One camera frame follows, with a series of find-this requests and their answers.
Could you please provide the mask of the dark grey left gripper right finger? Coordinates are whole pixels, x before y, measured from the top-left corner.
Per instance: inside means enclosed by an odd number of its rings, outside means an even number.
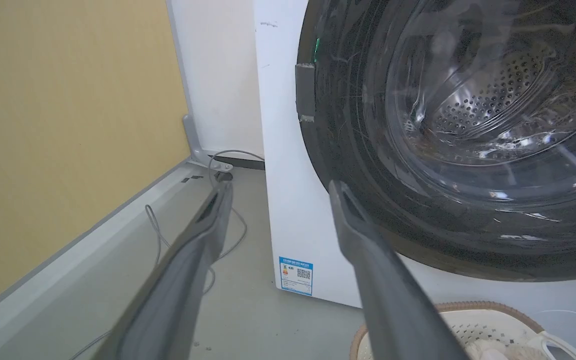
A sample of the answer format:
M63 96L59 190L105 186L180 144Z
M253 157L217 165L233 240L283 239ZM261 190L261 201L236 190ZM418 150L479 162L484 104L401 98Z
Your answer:
M334 228L352 265L375 360L466 360L468 355L347 184L328 186Z

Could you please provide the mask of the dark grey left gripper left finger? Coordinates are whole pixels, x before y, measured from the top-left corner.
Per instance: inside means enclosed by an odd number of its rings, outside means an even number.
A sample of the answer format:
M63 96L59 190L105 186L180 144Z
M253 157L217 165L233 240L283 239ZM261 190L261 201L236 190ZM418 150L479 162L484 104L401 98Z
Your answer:
M223 250L232 207L232 183L217 184L139 289L94 359L189 358L206 278Z

